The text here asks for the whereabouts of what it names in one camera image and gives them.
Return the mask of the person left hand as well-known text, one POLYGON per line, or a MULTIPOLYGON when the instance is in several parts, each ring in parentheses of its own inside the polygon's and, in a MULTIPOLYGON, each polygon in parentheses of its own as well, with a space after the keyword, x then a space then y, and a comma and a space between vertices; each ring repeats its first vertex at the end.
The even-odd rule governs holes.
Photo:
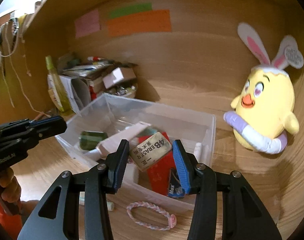
POLYGON ((11 168, 0 173, 1 205, 6 213, 18 215, 20 213, 21 186, 11 168))

